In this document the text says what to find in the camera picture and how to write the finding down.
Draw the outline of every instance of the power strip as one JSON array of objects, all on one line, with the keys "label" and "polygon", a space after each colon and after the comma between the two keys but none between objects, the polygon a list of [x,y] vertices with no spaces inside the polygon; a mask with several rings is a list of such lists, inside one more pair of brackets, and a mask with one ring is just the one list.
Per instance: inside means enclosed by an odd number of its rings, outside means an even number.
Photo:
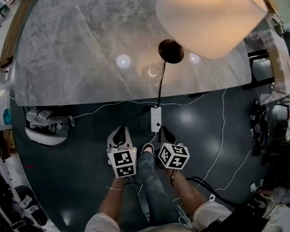
[{"label": "power strip", "polygon": [[162,126],[161,107],[150,108],[150,123],[152,132],[158,132],[160,130],[160,127]]}]

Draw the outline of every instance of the lamp base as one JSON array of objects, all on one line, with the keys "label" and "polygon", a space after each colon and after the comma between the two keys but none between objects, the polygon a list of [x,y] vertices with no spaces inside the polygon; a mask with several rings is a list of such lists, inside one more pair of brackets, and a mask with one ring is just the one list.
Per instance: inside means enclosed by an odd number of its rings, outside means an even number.
[{"label": "lamp base", "polygon": [[164,40],[159,44],[159,54],[170,64],[177,64],[184,58],[184,49],[175,40]]}]

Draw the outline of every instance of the marble table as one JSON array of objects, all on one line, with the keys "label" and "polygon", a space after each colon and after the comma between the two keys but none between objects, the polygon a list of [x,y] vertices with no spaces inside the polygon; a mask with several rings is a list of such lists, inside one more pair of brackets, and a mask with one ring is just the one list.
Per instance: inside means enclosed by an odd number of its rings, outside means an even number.
[{"label": "marble table", "polygon": [[[157,0],[38,0],[15,54],[18,105],[67,105],[155,98],[172,38],[157,19]],[[241,42],[222,59],[185,49],[167,64],[162,96],[206,92],[251,82]]]}]

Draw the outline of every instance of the dark floor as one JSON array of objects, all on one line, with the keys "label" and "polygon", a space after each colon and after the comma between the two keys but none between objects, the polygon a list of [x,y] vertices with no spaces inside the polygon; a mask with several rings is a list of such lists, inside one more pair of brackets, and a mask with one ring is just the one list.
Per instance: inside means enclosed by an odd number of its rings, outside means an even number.
[{"label": "dark floor", "polygon": [[[221,142],[223,92],[206,93],[188,106],[162,106],[162,124],[189,149],[190,160],[182,171],[186,177],[204,177],[213,164]],[[244,91],[241,87],[230,88],[225,93],[223,145],[206,179],[215,189],[224,188],[229,183],[251,149],[250,105],[257,97],[256,89]],[[185,96],[161,99],[161,103],[185,104],[190,101]],[[94,111],[99,106],[101,104],[85,104],[70,108],[76,116]],[[107,191],[106,186],[114,177],[107,165],[108,135],[117,126],[126,124],[138,150],[147,141],[133,119],[142,107],[141,104],[124,102],[77,118],[76,126],[70,129],[65,142],[45,147],[33,143],[26,136],[23,109],[11,100],[15,143],[23,167],[40,203],[60,231],[83,231],[97,211]],[[139,120],[143,131],[150,134],[150,113]],[[220,195],[233,202],[244,202],[250,196],[250,183],[258,182],[269,170],[261,167],[260,162],[260,158],[249,155],[230,186],[219,191]],[[170,196],[177,198],[163,172],[157,172]],[[200,190],[208,196],[203,188]]]}]

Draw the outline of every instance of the lamp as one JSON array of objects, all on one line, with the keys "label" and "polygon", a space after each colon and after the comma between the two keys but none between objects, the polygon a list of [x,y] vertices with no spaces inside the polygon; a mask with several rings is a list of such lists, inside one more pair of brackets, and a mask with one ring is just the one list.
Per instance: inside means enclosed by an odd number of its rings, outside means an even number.
[{"label": "lamp", "polygon": [[[263,0],[158,0],[156,13],[178,44],[215,59],[226,56],[248,35],[265,17],[267,7]],[[176,48],[174,42],[168,43]]]}]

